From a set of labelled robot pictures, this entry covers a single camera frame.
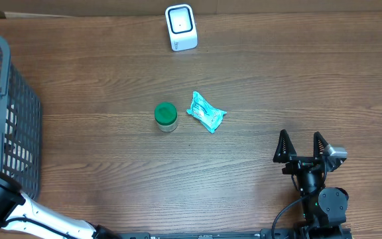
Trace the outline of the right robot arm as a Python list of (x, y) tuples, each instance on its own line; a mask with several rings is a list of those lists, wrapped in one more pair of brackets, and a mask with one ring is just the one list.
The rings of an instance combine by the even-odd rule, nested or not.
[(288, 229), (287, 238), (351, 238), (351, 230), (342, 228), (346, 222), (349, 195), (343, 188), (327, 187), (328, 173), (338, 169), (348, 158), (343, 147), (329, 144), (320, 132), (314, 133), (313, 156), (297, 155), (286, 130), (281, 130), (273, 162), (283, 163), (282, 174), (289, 175), (300, 197), (276, 215), (271, 238), (280, 236), (276, 225), (292, 207), (302, 206), (302, 222)]

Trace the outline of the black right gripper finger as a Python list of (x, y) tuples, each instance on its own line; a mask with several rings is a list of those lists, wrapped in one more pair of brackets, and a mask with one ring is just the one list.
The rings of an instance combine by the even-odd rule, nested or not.
[(285, 129), (280, 131), (279, 142), (275, 151), (273, 162), (274, 163), (288, 163), (296, 159), (297, 154), (290, 137)]
[(323, 138), (319, 131), (314, 133), (314, 152), (313, 156), (317, 159), (321, 158), (328, 152), (328, 142)]

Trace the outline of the teal tissue pack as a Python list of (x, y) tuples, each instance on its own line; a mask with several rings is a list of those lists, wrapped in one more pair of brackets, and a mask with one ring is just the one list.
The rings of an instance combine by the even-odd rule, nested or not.
[(215, 133), (223, 121), (226, 111), (217, 109), (209, 104), (197, 91), (193, 92), (192, 102), (186, 110), (187, 114), (193, 116), (210, 132)]

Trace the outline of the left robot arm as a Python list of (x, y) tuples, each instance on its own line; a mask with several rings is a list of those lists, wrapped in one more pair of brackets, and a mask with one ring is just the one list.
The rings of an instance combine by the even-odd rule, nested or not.
[(32, 200), (22, 186), (0, 172), (0, 229), (40, 238), (118, 238), (101, 225), (61, 215)]

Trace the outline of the green lid jar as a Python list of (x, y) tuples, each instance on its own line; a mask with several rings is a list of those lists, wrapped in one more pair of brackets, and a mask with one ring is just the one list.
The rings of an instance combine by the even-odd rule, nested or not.
[(177, 128), (177, 109), (170, 102), (162, 102), (157, 105), (155, 108), (154, 117), (159, 129), (163, 132), (171, 132)]

